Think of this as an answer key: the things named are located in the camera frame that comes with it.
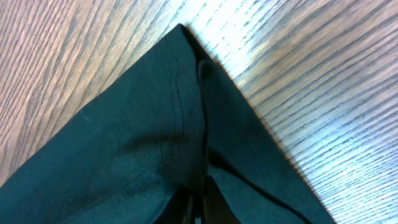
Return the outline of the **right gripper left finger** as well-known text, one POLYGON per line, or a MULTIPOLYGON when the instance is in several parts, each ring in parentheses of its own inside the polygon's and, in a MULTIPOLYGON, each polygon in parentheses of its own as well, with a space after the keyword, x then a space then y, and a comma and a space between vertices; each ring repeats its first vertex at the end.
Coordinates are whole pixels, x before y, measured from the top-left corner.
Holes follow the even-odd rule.
POLYGON ((186 187, 180 185, 154 224, 193 224, 194 222, 193 197, 186 187))

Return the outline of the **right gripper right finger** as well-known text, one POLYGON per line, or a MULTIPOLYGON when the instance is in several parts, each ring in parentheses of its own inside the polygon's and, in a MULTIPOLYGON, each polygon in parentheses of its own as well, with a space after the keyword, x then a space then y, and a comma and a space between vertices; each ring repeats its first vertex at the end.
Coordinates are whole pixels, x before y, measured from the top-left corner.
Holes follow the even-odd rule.
POLYGON ((232 212, 212 176, 206 176, 201 222, 205 224, 241 224, 232 212))

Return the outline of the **black t-shirt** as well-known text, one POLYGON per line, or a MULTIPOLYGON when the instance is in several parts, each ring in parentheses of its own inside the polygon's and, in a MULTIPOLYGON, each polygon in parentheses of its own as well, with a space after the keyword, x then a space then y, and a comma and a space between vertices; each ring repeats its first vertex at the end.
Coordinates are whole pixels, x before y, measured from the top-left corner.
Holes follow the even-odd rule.
POLYGON ((332 223, 233 81, 177 25, 1 187, 2 223, 154 223, 206 176, 241 223, 332 223))

